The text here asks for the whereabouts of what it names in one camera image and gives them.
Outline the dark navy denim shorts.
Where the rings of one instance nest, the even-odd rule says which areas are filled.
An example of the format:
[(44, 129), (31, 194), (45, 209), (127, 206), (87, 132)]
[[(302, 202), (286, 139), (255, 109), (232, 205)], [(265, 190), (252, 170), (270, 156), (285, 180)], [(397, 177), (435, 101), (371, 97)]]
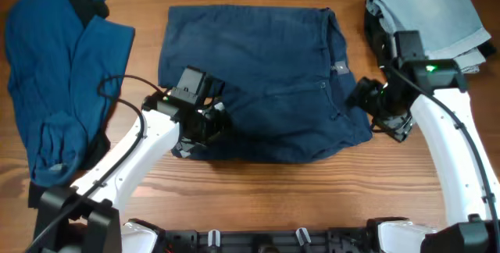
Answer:
[(187, 66), (213, 78), (231, 122), (192, 159), (307, 163), (372, 137), (367, 115), (346, 102), (356, 82), (331, 9), (173, 6), (160, 86)]

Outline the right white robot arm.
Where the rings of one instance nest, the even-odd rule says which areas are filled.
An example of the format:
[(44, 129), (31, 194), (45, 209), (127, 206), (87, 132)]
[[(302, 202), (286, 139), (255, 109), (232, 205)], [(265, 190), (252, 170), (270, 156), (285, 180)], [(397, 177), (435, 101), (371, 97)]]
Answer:
[(379, 252), (497, 252), (499, 182), (473, 120), (465, 77), (451, 59), (394, 61), (386, 84), (362, 78), (348, 103), (368, 112), (383, 132), (403, 115), (426, 140), (445, 202), (447, 226), (408, 220), (376, 226)]

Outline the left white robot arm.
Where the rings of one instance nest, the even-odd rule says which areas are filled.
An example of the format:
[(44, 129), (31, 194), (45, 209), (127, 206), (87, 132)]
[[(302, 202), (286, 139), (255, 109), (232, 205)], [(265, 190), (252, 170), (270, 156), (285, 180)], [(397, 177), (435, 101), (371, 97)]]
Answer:
[(170, 150), (183, 157), (224, 128), (223, 104), (193, 105), (163, 93), (145, 98), (126, 136), (69, 187), (41, 197), (29, 252), (160, 252), (163, 230), (139, 219), (120, 221), (130, 196)]

